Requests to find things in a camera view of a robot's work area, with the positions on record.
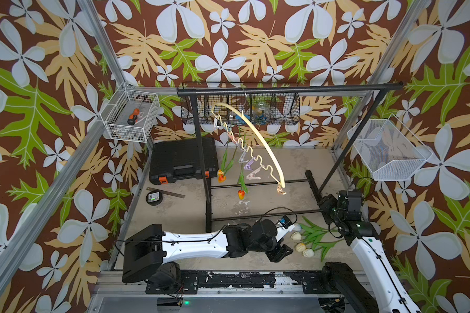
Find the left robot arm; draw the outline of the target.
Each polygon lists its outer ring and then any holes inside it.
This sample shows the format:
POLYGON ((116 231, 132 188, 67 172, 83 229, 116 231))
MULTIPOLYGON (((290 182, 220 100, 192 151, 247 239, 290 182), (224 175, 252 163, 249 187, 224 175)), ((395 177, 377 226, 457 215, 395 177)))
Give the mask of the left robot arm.
POLYGON ((288 216, 277 222, 260 219, 254 225, 227 225, 214 233, 197 234, 166 232, 161 224, 151 224, 123 242, 122 282, 145 282, 153 293, 172 293, 184 289, 180 260, 241 258, 261 252, 278 263, 292 254, 282 241, 294 229, 288 216))

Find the black metal clothes rack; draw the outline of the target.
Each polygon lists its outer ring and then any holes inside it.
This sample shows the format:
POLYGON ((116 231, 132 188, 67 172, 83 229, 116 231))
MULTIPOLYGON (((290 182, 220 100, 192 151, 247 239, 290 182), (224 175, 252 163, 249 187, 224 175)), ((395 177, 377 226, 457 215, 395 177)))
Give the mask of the black metal clothes rack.
MULTIPOLYGON (((309 183, 310 189, 315 197, 315 199, 320 202, 322 200, 322 191, 325 186, 328 184, 338 167, 342 164, 347 152, 351 150, 351 147, 355 143, 355 140, 358 138, 361 130, 366 126, 367 122, 369 121, 370 117, 372 117, 373 112, 376 111, 377 107, 386 96, 389 91, 396 91, 401 90, 404 87, 403 82, 398 83, 385 83, 385 84, 368 84, 368 85, 344 85, 344 86, 302 86, 302 87, 272 87, 272 88, 249 88, 244 89, 242 87, 239 88, 177 88, 176 92, 179 97, 187 97, 189 98, 189 102, 192 109, 193 114, 193 121, 195 126, 195 134, 197 139, 197 146, 198 146, 198 153, 199 153, 199 160, 201 163, 201 173, 202 179, 204 182, 204 191, 205 191, 205 198, 206 198, 206 222, 205 222, 205 229, 207 232, 212 231, 212 223, 215 221, 212 218, 212 204, 211 204, 211 196, 212 196, 212 185, 211 179, 207 178, 206 176, 206 168, 205 168, 205 157, 204 157, 204 148, 203 148, 203 141, 201 136, 201 125, 200 125, 200 118, 198 114, 198 97, 199 96, 218 96, 218 95, 226 95, 230 96, 232 94, 239 94, 243 93, 245 96, 253 95, 253 94, 277 94, 277 93, 305 93, 311 95, 325 95, 328 97, 338 97, 347 95, 352 93, 356 97, 367 97, 369 94, 372 94, 374 91, 378 91, 378 95, 374 100, 374 103, 371 105, 369 110, 367 111, 366 115, 360 122, 360 125, 355 130, 353 136, 349 139, 345 149, 342 151, 340 156, 336 159, 333 167, 329 171, 328 175, 324 179, 322 185, 320 187, 317 186, 316 182, 314 181, 313 175, 311 172, 306 172, 307 182, 309 183)), ((264 159, 262 156, 253 155, 253 148, 251 146, 244 147, 244 139, 237 139, 235 135, 232 133, 232 130, 228 127, 228 125, 223 122, 223 128, 227 131, 229 138, 236 144, 237 147, 242 149, 243 151, 250 152, 250 155, 253 160, 259 162, 259 168, 263 169, 270 173, 270 177, 274 177, 273 171, 276 170, 279 174, 278 178, 274 178, 273 184, 277 186, 277 191, 281 195, 285 194, 285 176, 281 166, 278 162, 278 159, 274 155, 273 151, 271 150, 270 146, 266 142, 266 140, 262 137, 261 133, 255 128, 252 122, 245 118, 245 115, 242 114, 237 109, 233 108, 232 106, 225 104, 225 103, 215 103, 212 107, 222 106, 228 109, 229 111, 235 113, 238 117, 240 117, 243 121, 246 122, 246 125, 255 133, 259 142, 265 148, 267 154, 272 160, 272 163, 269 165, 264 165, 264 159)))

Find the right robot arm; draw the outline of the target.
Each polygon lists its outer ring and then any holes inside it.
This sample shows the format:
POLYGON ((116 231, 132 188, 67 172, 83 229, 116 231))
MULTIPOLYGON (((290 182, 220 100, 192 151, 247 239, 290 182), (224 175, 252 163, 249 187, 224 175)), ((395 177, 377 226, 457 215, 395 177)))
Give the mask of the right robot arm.
POLYGON ((391 266, 378 233, 364 218, 363 201, 360 191, 342 190, 337 196, 322 198, 319 208, 325 222, 337 227, 359 259, 374 295, 339 263, 325 265, 330 282, 357 312, 420 312, 391 266))

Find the orange tulip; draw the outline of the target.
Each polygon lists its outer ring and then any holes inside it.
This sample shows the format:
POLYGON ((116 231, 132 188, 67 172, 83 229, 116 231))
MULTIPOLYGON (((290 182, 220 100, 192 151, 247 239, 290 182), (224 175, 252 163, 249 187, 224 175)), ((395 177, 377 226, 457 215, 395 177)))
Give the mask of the orange tulip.
POLYGON ((234 165, 234 158, 237 152, 236 144, 233 137, 227 134, 228 141, 225 145, 225 150, 221 160, 221 167, 218 170, 218 182, 222 183, 227 178, 227 173, 234 165))

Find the cream clip hanger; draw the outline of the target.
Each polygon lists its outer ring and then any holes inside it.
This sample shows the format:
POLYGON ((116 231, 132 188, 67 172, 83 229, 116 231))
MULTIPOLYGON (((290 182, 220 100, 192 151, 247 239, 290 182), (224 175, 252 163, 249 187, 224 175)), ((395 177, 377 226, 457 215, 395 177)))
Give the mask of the cream clip hanger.
POLYGON ((280 195, 286 195, 287 192, 285 191, 285 188, 286 188, 285 175, 283 173, 282 167, 277 157, 274 155, 274 152, 272 151, 271 147, 266 142, 265 138, 262 136, 262 134, 259 132, 256 126, 254 126, 254 124, 252 124, 252 122, 245 116, 245 114, 237 110, 235 107, 227 103, 222 103, 222 102, 214 103, 211 106, 210 113, 214 117, 214 125, 216 126, 221 125, 223 129, 226 131, 226 133, 233 137, 233 141, 237 147, 242 149, 245 153, 249 153, 253 160, 259 162, 260 170, 269 172, 270 177, 277 183, 277 187, 276 187, 277 192, 280 195), (237 137, 234 135, 232 131, 232 127, 227 123, 227 121, 223 120, 220 113, 216 112, 216 108, 218 107, 225 108, 229 112, 232 112, 235 116, 239 117, 246 124, 247 127, 250 128, 252 133, 256 135, 257 140, 264 147, 264 149, 266 150, 266 153, 272 160, 272 165, 265 164, 263 157, 261 155, 256 155, 254 153, 253 146, 248 144, 246 139, 244 139, 243 137, 237 137))

